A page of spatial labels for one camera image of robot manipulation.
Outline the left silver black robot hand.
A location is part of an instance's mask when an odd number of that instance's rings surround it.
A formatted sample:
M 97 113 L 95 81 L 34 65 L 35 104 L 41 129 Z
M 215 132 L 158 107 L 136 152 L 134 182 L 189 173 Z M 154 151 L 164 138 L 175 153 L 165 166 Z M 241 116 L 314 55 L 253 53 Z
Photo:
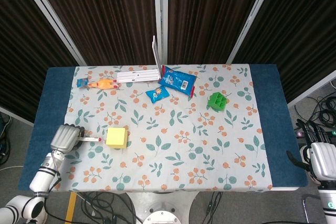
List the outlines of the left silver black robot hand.
M 85 128 L 74 124 L 61 125 L 53 137 L 50 147 L 52 150 L 64 154 L 77 150 L 81 145 L 81 137 L 84 137 Z

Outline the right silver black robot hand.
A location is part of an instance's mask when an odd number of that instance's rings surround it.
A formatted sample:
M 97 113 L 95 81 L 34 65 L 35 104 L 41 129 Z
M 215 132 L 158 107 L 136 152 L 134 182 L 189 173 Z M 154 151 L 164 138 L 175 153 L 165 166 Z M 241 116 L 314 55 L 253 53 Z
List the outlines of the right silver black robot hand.
M 320 182 L 335 181 L 335 145 L 327 132 L 312 121 L 297 120 L 296 126 L 303 130 L 306 146 L 303 148 L 304 162 L 286 151 L 289 160 L 297 167 L 310 172 Z

